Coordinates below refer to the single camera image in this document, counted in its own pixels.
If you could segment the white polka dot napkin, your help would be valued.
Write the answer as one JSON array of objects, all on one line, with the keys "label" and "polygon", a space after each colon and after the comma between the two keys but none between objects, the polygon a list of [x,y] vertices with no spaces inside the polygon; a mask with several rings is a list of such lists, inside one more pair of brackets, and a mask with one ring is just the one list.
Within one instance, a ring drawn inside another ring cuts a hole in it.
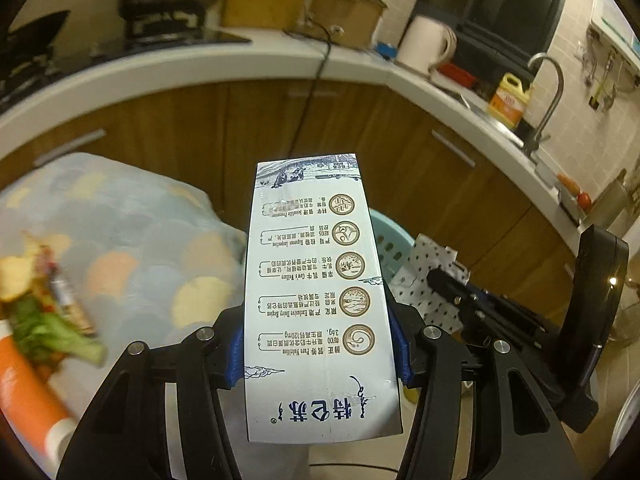
[{"label": "white polka dot napkin", "polygon": [[444,270],[466,284],[470,272],[457,262],[457,255],[454,249],[440,246],[420,234],[390,282],[390,290],[400,304],[414,307],[426,325],[435,325],[448,334],[462,330],[459,310],[431,288],[427,283],[427,274],[431,270]]}]

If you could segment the green leafy vegetable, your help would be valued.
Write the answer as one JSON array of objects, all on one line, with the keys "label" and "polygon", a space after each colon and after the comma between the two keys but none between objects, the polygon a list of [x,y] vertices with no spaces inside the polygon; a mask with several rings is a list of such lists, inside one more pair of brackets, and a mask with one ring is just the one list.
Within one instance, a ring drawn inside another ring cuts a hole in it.
[{"label": "green leafy vegetable", "polygon": [[24,356],[34,363],[51,363],[55,354],[73,356],[102,366],[106,349],[96,338],[81,333],[55,312],[44,312],[32,295],[9,304],[13,339]]}]

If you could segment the white milk carton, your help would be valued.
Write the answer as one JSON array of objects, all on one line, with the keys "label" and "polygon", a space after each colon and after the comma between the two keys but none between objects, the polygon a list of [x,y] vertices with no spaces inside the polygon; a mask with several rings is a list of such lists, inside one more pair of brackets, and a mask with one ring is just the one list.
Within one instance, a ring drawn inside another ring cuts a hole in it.
[{"label": "white milk carton", "polygon": [[383,275],[355,155],[257,166],[244,309],[251,441],[401,433]]}]

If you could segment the orange peel piece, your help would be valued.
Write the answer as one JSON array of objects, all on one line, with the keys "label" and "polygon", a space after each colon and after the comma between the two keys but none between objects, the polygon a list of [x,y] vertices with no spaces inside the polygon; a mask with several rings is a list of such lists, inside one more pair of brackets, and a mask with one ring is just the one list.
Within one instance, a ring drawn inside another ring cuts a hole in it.
[{"label": "orange peel piece", "polygon": [[22,232],[25,250],[21,256],[7,256],[1,259],[0,286],[1,301],[12,302],[29,291],[34,279],[41,244],[37,237]]}]

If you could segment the teal perforated trash basket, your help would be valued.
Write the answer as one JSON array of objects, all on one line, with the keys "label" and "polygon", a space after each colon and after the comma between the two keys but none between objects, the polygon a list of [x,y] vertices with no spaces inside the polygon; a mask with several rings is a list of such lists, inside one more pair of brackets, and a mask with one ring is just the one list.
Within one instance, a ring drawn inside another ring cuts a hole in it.
[{"label": "teal perforated trash basket", "polygon": [[390,282],[407,261],[414,238],[398,223],[377,210],[370,209],[376,251],[383,278]]}]

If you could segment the orange instant noodle cup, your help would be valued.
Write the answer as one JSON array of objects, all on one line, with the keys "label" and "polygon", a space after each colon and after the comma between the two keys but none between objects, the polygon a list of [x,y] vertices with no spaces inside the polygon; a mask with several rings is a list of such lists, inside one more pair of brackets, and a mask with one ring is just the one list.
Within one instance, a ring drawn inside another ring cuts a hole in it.
[{"label": "orange instant noodle cup", "polygon": [[1,321],[1,411],[33,448],[60,466],[76,422],[17,349]]}]

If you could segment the small snack packet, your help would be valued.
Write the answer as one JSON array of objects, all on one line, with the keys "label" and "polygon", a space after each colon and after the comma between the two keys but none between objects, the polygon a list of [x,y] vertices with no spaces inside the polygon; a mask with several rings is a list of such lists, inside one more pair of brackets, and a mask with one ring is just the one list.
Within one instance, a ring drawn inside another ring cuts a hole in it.
[{"label": "small snack packet", "polygon": [[85,309],[75,294],[72,285],[55,260],[54,251],[44,245],[42,248],[43,265],[46,271],[50,292],[59,315],[77,328],[82,334],[96,336],[96,328],[90,321]]}]

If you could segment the pastel scallop pattern tablecloth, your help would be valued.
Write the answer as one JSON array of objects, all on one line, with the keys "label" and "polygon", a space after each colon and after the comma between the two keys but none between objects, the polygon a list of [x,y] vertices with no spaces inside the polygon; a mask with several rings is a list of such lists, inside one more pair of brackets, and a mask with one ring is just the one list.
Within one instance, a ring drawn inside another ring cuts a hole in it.
[{"label": "pastel scallop pattern tablecloth", "polygon": [[[23,296],[58,313],[42,256],[51,247],[106,349],[102,366],[62,354],[34,363],[20,351],[76,425],[127,344],[173,344],[242,295],[244,233],[198,188],[111,159],[67,155],[9,185],[1,194],[1,259],[23,255],[23,231],[41,244]],[[53,478],[58,467],[2,415],[18,458],[2,465],[2,477]]]}]

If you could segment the yellow oil jug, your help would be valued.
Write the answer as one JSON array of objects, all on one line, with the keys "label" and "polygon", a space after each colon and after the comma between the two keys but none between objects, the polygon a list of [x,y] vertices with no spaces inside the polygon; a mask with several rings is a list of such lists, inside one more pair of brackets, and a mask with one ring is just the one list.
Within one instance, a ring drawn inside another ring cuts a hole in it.
[{"label": "yellow oil jug", "polygon": [[514,131],[523,118],[530,100],[530,91],[524,90],[520,78],[505,73],[488,104],[488,114]]}]

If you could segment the white electric kettle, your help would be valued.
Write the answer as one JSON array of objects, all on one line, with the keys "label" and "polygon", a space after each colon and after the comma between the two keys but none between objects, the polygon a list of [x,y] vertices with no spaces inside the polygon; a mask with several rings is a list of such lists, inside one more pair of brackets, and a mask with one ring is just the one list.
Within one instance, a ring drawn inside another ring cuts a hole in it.
[{"label": "white electric kettle", "polygon": [[454,57],[456,50],[457,36],[450,26],[417,15],[402,37],[396,63],[410,72],[430,78],[434,70]]}]

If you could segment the black microwave oven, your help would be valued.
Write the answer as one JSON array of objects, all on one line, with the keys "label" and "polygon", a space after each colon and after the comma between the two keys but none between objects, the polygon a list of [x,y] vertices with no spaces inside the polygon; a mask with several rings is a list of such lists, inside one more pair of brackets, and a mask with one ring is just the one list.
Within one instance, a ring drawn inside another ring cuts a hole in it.
[{"label": "black microwave oven", "polygon": [[450,26],[464,44],[513,65],[551,44],[565,0],[416,0],[411,14]]}]

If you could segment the beige rice cooker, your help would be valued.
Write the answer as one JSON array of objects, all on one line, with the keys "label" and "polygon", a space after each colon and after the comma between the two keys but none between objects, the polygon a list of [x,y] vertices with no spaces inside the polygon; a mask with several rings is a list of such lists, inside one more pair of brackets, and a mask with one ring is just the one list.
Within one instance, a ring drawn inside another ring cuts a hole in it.
[{"label": "beige rice cooker", "polygon": [[299,32],[341,47],[368,50],[386,9],[383,0],[310,0]]}]

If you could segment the black gas stove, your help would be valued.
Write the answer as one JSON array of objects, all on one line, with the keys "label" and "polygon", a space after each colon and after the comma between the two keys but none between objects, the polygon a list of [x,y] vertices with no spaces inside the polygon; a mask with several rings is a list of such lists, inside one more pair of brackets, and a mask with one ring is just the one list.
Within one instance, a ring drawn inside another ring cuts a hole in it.
[{"label": "black gas stove", "polygon": [[6,112],[39,90],[93,66],[145,52],[252,40],[198,24],[196,14],[160,12],[126,21],[124,32],[62,55],[54,40],[70,12],[54,12],[9,32],[1,41],[1,110]]}]

